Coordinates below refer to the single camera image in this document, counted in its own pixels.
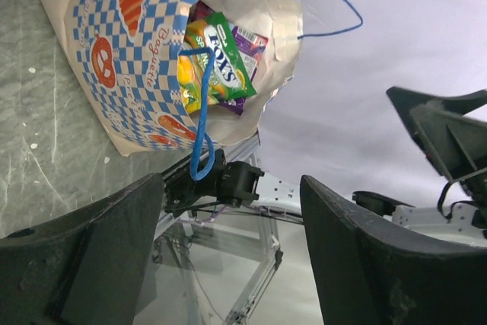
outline blue rope handle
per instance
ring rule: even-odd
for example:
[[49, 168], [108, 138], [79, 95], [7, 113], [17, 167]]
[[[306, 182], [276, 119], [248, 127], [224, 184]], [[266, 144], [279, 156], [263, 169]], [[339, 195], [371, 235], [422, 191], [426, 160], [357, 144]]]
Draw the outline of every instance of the blue rope handle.
[[[206, 119], [208, 115], [208, 90], [210, 85], [210, 74], [212, 73], [213, 65], [215, 64], [215, 53], [209, 47], [201, 47], [199, 49], [185, 49], [180, 52], [183, 56], [199, 55], [202, 53], [209, 54], [209, 61], [203, 72], [201, 82], [201, 111], [199, 114], [198, 130], [196, 131], [195, 145], [191, 153], [191, 160], [189, 161], [189, 174], [195, 181], [201, 180], [208, 175], [215, 163], [215, 146], [213, 141], [206, 133]], [[203, 139], [208, 144], [208, 163], [205, 167], [198, 171], [199, 158], [203, 150]]]
[[335, 31], [329, 32], [329, 33], [308, 33], [308, 34], [301, 34], [300, 36], [298, 36], [298, 40], [301, 40], [301, 39], [306, 38], [306, 37], [335, 36], [337, 34], [347, 33], [347, 32], [350, 32], [351, 30], [356, 30], [357, 28], [362, 27], [362, 25], [364, 24], [364, 18], [362, 18], [362, 16], [360, 15], [360, 13], [358, 13], [357, 9], [355, 9], [355, 7], [352, 5], [351, 2], [349, 2], [348, 0], [342, 0], [342, 1], [344, 1], [348, 5], [348, 7], [353, 10], [353, 12], [355, 13], [355, 15], [358, 17], [358, 19], [360, 20], [360, 22], [358, 24], [356, 24], [353, 27], [344, 28], [342, 30], [335, 30]]

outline blue and white checkered bag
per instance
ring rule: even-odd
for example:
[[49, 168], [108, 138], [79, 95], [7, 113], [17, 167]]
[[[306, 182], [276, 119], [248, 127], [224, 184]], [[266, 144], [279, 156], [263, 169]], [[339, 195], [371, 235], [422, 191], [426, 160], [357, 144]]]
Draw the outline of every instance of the blue and white checkered bag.
[[[41, 0], [109, 137], [122, 155], [191, 148], [198, 117], [189, 116], [177, 58], [189, 10], [198, 0]], [[206, 132], [233, 145], [257, 130], [266, 105], [292, 78], [301, 49], [298, 0], [203, 0], [227, 19], [269, 38], [242, 116], [216, 108]]]

